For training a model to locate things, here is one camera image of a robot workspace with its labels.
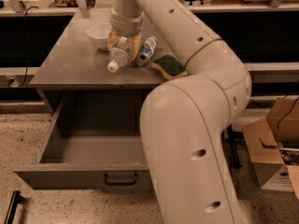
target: can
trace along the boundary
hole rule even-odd
[[[140,47],[135,57],[135,62],[140,66],[147,65],[155,52],[156,46],[157,38],[153,35],[150,35]]]

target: white bowl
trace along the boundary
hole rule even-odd
[[[87,36],[96,47],[102,50],[108,50],[107,38],[111,29],[110,23],[96,24],[87,30]]]

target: open cardboard box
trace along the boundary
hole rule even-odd
[[[290,150],[299,163],[299,102],[278,98],[266,118],[244,127],[243,134],[261,189],[294,191],[299,199],[299,165],[281,154]]]

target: terrazzo floor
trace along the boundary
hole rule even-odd
[[[267,111],[267,106],[247,109],[233,124],[234,130],[241,131],[243,125],[261,119]],[[28,187],[12,171],[16,166],[36,163],[49,125],[50,114],[41,103],[0,104],[0,223],[5,220],[14,190],[20,190],[24,198],[23,203],[18,205],[15,224],[164,223],[152,189],[33,190]],[[292,192],[261,190],[245,141],[235,141],[242,168],[232,169],[232,178],[245,223],[299,223],[299,201],[295,195]],[[229,161],[226,139],[224,147]]]

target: drawer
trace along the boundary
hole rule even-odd
[[[47,92],[47,99],[53,93]],[[14,172],[32,189],[149,189],[139,130],[147,91],[64,91],[37,164]]]

